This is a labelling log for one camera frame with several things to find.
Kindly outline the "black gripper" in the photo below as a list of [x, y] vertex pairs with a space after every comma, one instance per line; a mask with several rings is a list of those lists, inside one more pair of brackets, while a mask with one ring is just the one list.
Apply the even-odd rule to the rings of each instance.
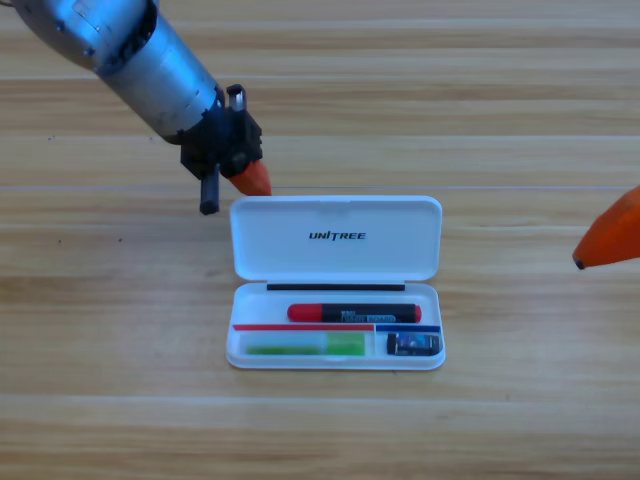
[[202, 113], [193, 128], [179, 133], [181, 164], [200, 181], [199, 210], [219, 211], [219, 178], [227, 179], [246, 196], [271, 196], [272, 185], [262, 162], [262, 129], [247, 109], [240, 84]]

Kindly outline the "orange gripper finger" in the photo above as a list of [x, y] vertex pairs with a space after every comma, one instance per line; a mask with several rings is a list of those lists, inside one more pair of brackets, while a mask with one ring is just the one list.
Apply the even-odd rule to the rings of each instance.
[[572, 259], [580, 270], [639, 257], [639, 187], [626, 192], [592, 223]]

